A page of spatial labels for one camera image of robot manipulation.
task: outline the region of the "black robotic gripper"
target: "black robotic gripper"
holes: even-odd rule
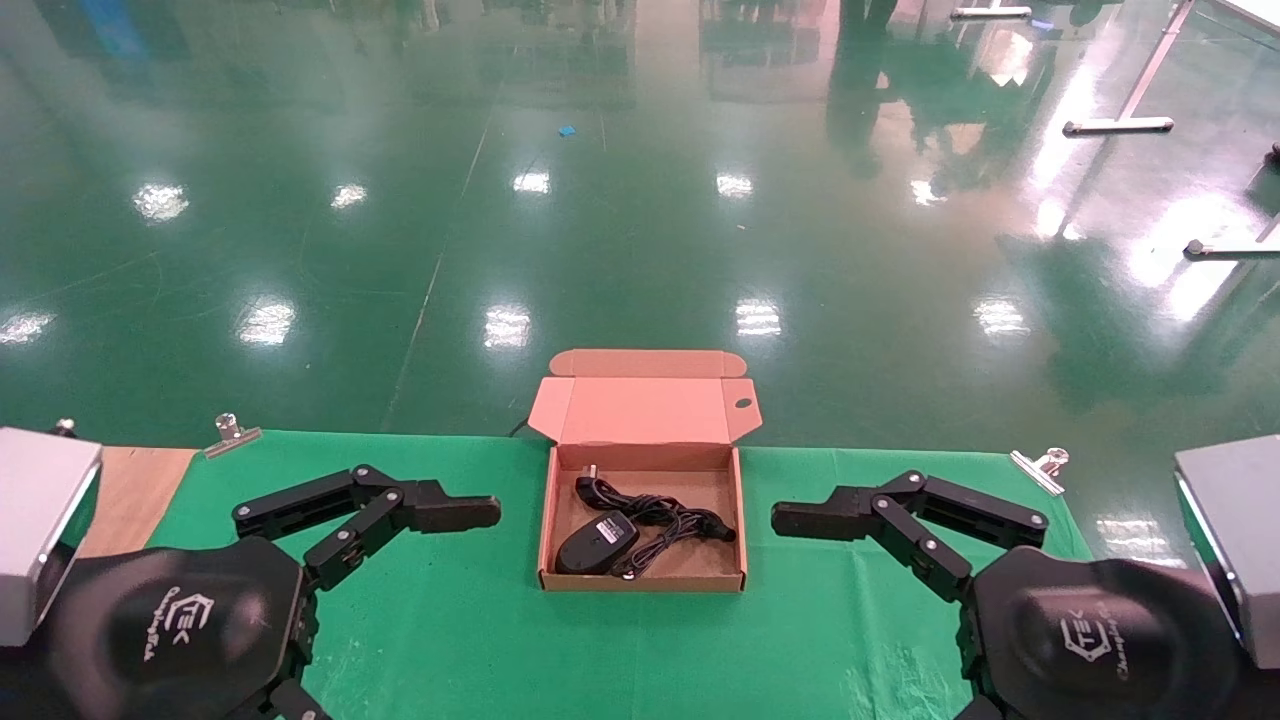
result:
[[[916,516],[1009,552],[974,574]],[[1199,570],[1050,557],[1036,510],[916,470],[778,502],[773,529],[869,537],[960,603],[974,698],[956,720],[1280,720],[1280,671],[1252,662]]]
[[[301,565],[270,542],[352,512]],[[329,720],[301,685],[317,591],[401,530],[500,515],[360,465],[238,505],[229,547],[78,560],[27,644],[0,648],[0,720]]]

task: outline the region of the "box flap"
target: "box flap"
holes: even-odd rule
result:
[[[529,427],[563,445],[731,445],[760,427],[746,363],[705,350],[571,350]]]
[[[746,361],[722,350],[566,350],[552,374],[577,378],[741,378]]]

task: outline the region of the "metal clip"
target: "metal clip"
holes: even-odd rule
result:
[[[1046,450],[1039,460],[1032,460],[1016,450],[1010,452],[1009,457],[1014,461],[1014,465],[1018,465],[1024,473],[1030,475],[1036,480],[1036,484],[1042,487],[1044,492],[1055,497],[1066,492],[1066,488],[1053,480],[1059,470],[1071,460],[1071,456],[1061,447]]]
[[[210,445],[205,448],[205,457],[209,460],[262,437],[262,428],[250,428],[247,430],[241,429],[239,424],[236,421],[234,413],[223,413],[218,418],[214,418],[214,425],[218,428],[218,434],[220,434],[223,439],[216,445]]]

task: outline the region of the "cardboard box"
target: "cardboard box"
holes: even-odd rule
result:
[[[552,359],[550,370],[529,414],[529,425],[557,443],[538,547],[543,589],[741,592],[746,528],[733,441],[762,423],[746,363],[713,350],[568,350]],[[588,465],[626,495],[668,495],[712,510],[737,539],[681,541],[630,582],[558,574],[561,543],[599,515],[573,489]],[[639,543],[658,530],[641,527]]]

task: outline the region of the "green tablecloth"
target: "green tablecloth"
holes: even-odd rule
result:
[[[439,478],[451,495],[497,495],[497,528],[404,533],[323,594],[303,685],[338,720],[951,720],[969,700],[957,607],[874,542],[774,536],[771,506],[915,468],[1042,510],[1046,550],[1089,557],[1065,502],[1002,455],[744,448],[745,593],[547,593],[534,570],[547,448],[270,430],[215,460],[197,456],[151,544],[224,546],[237,502],[361,462]],[[301,557],[324,532],[280,544]],[[998,553],[940,536],[979,568]]]

